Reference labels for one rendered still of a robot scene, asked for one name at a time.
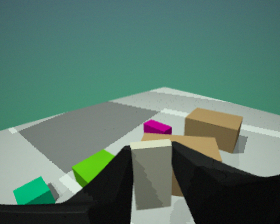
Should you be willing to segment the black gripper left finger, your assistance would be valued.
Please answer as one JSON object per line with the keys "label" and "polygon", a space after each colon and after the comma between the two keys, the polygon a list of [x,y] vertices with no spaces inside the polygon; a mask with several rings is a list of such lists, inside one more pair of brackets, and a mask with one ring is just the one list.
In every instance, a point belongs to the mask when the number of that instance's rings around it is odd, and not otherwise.
{"label": "black gripper left finger", "polygon": [[0,203],[0,224],[131,224],[132,186],[131,147],[124,146],[65,202]]}

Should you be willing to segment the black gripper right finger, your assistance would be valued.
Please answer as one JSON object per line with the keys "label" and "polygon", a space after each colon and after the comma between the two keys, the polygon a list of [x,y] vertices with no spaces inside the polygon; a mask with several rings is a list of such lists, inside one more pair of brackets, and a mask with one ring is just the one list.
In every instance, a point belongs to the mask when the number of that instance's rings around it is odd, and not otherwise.
{"label": "black gripper right finger", "polygon": [[280,174],[259,177],[171,142],[171,167],[196,224],[274,224]]}

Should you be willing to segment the lime green block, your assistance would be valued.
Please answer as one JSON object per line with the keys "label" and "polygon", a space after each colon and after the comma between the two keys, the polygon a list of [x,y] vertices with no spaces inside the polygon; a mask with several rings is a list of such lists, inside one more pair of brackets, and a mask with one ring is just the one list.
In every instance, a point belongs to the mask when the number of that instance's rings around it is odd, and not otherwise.
{"label": "lime green block", "polygon": [[107,166],[107,162],[112,157],[114,157],[112,154],[102,149],[102,151],[92,154],[92,156],[84,159],[81,163],[76,163],[75,166],[72,166],[71,168],[74,171],[76,182],[80,184],[81,188],[91,182],[92,178]]}

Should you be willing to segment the teal rectangular block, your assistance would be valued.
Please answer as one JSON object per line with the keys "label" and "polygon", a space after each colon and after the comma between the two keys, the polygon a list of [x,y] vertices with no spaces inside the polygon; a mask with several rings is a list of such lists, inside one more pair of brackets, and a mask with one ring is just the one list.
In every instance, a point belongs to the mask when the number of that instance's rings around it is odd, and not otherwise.
{"label": "teal rectangular block", "polygon": [[20,188],[14,189],[12,193],[14,193],[17,204],[56,203],[50,188],[47,187],[47,184],[41,176],[32,179],[25,186],[22,184]]}

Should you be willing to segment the magenta rectangular block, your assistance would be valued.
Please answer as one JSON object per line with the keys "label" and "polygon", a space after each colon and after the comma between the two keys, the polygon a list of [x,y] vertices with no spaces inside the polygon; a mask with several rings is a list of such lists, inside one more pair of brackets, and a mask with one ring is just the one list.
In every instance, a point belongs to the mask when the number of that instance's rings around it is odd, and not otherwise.
{"label": "magenta rectangular block", "polygon": [[144,123],[144,133],[172,134],[172,127],[150,119]]}

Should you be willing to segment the tan rectangular block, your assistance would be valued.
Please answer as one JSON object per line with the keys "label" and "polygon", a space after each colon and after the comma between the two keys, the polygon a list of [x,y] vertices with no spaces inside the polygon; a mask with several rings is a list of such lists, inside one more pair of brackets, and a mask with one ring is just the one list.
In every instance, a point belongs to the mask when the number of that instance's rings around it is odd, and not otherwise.
{"label": "tan rectangular block", "polygon": [[215,137],[217,149],[232,153],[239,138],[242,118],[196,107],[185,117],[184,136]]}
{"label": "tan rectangular block", "polygon": [[[179,142],[187,148],[194,148],[205,156],[215,158],[221,162],[221,154],[217,149],[215,137],[190,137],[190,136],[175,136],[175,134],[160,134],[160,133],[144,133],[141,142],[157,141],[157,139],[170,139],[171,142]],[[181,197],[181,187],[177,183],[174,171],[171,171],[171,196]],[[184,197],[184,196],[182,196]]]}

